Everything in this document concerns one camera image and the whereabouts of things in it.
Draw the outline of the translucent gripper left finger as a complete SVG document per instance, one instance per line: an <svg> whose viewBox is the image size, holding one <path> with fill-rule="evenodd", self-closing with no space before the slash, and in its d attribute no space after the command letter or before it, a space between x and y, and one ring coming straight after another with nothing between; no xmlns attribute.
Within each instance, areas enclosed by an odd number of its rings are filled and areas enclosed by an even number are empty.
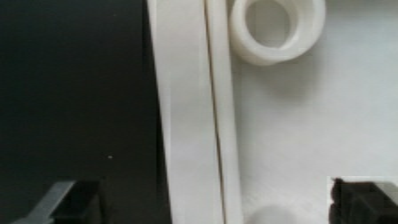
<svg viewBox="0 0 398 224"><path fill-rule="evenodd" d="M10 224L101 224L99 182L56 182L26 216Z"/></svg>

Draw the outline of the translucent gripper right finger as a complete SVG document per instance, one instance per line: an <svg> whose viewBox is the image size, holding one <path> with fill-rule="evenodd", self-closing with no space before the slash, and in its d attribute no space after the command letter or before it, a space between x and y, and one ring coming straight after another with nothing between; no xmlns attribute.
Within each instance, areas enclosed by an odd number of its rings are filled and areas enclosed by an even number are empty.
<svg viewBox="0 0 398 224"><path fill-rule="evenodd" d="M398 203L373 182L334 180L328 224L398 224Z"/></svg>

